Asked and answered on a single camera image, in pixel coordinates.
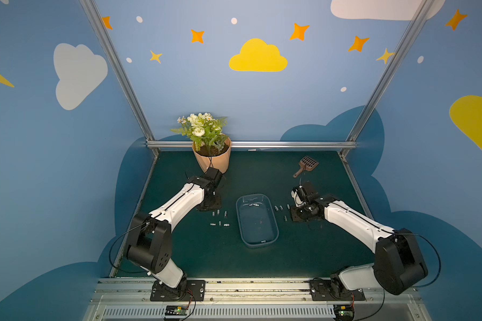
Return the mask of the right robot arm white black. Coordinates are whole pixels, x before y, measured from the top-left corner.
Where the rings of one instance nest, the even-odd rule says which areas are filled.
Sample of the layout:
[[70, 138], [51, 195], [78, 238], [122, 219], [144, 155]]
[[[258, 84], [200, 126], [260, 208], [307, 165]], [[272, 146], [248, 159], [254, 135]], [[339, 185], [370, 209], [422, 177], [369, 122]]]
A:
[[291, 212], [300, 220], [324, 218], [361, 241], [374, 261], [347, 267], [330, 277], [330, 295], [346, 300], [353, 291], [383, 289], [395, 296], [428, 276], [419, 243], [411, 231], [384, 226], [333, 197], [310, 198], [292, 192]]

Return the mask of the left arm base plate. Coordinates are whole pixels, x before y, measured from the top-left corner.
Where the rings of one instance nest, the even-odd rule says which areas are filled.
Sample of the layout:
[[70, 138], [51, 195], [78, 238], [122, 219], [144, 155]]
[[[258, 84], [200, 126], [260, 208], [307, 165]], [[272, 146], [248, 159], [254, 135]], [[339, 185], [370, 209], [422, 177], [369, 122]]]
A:
[[193, 298], [197, 302], [203, 302], [205, 296], [205, 280], [184, 280], [176, 288], [170, 288], [161, 281], [153, 284], [151, 302], [183, 302]]

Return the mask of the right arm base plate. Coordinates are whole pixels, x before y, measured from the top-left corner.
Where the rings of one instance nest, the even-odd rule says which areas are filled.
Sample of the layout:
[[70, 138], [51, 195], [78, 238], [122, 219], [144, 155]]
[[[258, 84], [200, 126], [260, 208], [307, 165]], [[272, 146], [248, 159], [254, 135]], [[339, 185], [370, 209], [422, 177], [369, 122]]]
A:
[[363, 291], [348, 290], [337, 279], [313, 278], [309, 280], [313, 301], [365, 301]]

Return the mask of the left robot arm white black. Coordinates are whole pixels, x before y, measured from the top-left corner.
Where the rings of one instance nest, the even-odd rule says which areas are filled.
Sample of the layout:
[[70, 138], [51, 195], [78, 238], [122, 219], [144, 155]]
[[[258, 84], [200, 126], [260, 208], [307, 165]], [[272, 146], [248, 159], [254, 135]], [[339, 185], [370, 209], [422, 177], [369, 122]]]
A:
[[181, 287], [184, 272], [171, 259], [173, 231], [195, 207], [213, 205], [217, 188], [215, 183], [186, 183], [179, 193], [146, 218], [134, 217], [125, 242], [128, 261], [170, 289]]

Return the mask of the clear plastic storage box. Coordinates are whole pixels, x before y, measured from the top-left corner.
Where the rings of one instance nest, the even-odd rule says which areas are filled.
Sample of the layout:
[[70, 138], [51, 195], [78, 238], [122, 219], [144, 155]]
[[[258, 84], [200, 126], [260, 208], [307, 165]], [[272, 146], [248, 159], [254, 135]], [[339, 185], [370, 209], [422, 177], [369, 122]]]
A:
[[[260, 203], [259, 207], [250, 207]], [[264, 194], [244, 195], [236, 201], [240, 236], [248, 248], [269, 246], [277, 241], [279, 230], [270, 199]]]

